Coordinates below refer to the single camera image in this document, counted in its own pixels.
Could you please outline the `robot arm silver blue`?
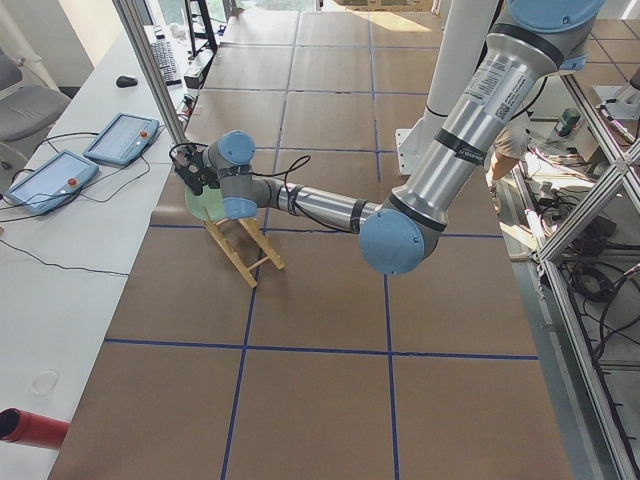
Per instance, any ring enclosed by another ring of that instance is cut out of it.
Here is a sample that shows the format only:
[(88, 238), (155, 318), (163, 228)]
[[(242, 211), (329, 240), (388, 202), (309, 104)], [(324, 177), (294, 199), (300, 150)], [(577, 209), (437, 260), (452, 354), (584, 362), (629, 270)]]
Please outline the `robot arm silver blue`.
[(601, 10), (598, 1), (509, 1), (491, 21), (482, 51), (454, 84), (453, 104), (436, 128), (424, 120), (396, 133), (404, 182), (373, 203), (292, 183), (286, 172), (252, 168), (253, 139), (233, 130), (193, 148), (175, 167), (186, 188), (220, 192), (224, 215), (254, 217), (284, 211), (354, 234), (367, 263), (388, 275), (414, 270), (435, 250), (448, 210), (498, 136), (523, 115), (531, 89), (580, 70), (585, 44)]

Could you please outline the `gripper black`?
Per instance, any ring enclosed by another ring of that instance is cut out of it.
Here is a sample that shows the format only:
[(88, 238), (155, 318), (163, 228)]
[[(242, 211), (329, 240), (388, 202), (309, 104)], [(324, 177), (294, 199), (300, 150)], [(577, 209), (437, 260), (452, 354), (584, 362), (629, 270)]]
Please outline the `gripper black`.
[(205, 186), (211, 189), (219, 189), (217, 169), (208, 162), (205, 151), (196, 151), (192, 155), (192, 176), (187, 185), (194, 195), (201, 195)]

